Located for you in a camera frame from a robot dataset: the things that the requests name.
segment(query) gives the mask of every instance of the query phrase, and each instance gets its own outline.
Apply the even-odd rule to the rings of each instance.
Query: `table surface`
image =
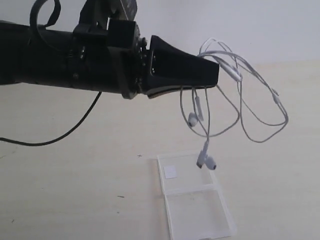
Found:
[[[320,239],[320,61],[259,65],[280,93],[287,128],[265,144],[240,126],[211,141],[229,210],[233,240]],[[220,85],[237,101],[236,86]],[[252,79],[245,97],[262,118],[281,121],[270,94]],[[191,111],[190,93],[185,110]],[[94,92],[18,84],[0,87],[0,135],[41,142],[69,130]],[[212,130],[236,117],[216,89],[209,91]],[[245,114],[256,138],[264,128]],[[68,138],[45,147],[0,143],[0,239],[167,240],[167,216],[157,155],[195,149],[204,139],[183,122],[179,94],[124,100],[103,94],[92,114]]]

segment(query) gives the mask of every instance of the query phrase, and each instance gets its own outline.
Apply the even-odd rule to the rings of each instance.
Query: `black cable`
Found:
[[[64,139],[65,137],[69,136],[71,133],[73,133],[85,121],[85,119],[88,117],[88,115],[90,114],[90,112],[92,111],[94,106],[96,105],[97,101],[99,100],[101,94],[102,94],[102,92],[98,93],[98,95],[95,97],[93,103],[91,104],[90,108],[84,114],[84,116],[81,118],[81,120],[73,128],[71,128],[68,132],[66,132],[64,135],[62,135],[62,136],[60,136],[60,137],[58,137],[56,139],[53,139],[51,141],[46,141],[46,142],[40,142],[40,143],[29,143],[29,142],[12,140],[12,139],[8,139],[8,138],[5,138],[5,137],[0,137],[0,141],[6,142],[6,143],[10,143],[10,144],[28,146],[28,147],[40,147],[40,146],[46,146],[46,145],[54,144],[54,143]]]
[[[36,0],[31,8],[30,12],[30,30],[32,34],[46,47],[48,47],[50,50],[54,50],[55,52],[59,54],[66,54],[64,51],[50,45],[41,35],[39,32],[39,28],[45,29],[46,27],[53,26],[56,24],[60,12],[61,12],[61,3],[60,0],[54,0],[54,9],[53,12],[45,25],[38,25],[38,15],[42,8],[42,6],[47,2],[48,0]]]

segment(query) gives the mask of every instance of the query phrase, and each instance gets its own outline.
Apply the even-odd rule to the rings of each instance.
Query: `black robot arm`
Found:
[[[0,21],[0,84],[29,83],[149,98],[183,89],[212,88],[219,65],[153,35],[150,47],[134,21],[135,0],[87,0],[73,32],[47,30],[60,14],[59,0],[48,24],[38,25],[47,0],[37,0],[30,26]]]

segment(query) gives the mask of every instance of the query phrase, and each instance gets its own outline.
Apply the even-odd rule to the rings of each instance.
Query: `clear plastic case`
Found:
[[[237,232],[214,172],[196,166],[198,154],[158,156],[171,240],[216,239]]]

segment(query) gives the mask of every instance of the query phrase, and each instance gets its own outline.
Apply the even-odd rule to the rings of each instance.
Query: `white label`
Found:
[[[165,166],[164,176],[165,176],[165,179],[175,179],[177,177],[176,167],[174,165]]]

